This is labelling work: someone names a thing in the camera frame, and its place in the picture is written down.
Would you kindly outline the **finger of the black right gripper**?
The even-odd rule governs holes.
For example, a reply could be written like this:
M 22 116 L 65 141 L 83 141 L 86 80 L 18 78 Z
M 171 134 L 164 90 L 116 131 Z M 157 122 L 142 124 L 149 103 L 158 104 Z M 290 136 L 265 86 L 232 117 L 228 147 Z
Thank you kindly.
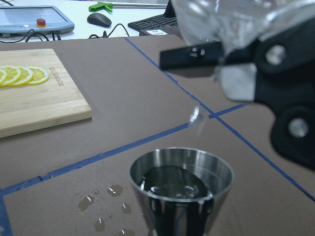
M 250 45 L 225 53 L 220 42 L 176 48 L 160 52 L 159 67 L 162 70 L 193 68 L 201 66 L 232 66 L 250 65 L 254 69 L 254 54 L 260 41 L 255 40 Z

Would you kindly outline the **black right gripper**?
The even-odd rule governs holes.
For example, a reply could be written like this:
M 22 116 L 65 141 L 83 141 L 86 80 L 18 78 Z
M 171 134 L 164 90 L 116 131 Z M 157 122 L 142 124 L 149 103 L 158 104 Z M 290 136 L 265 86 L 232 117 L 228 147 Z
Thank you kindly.
M 260 41 L 254 64 L 219 70 L 223 94 L 232 101 L 268 106 L 276 120 L 271 143 L 282 157 L 315 168 L 315 20 Z

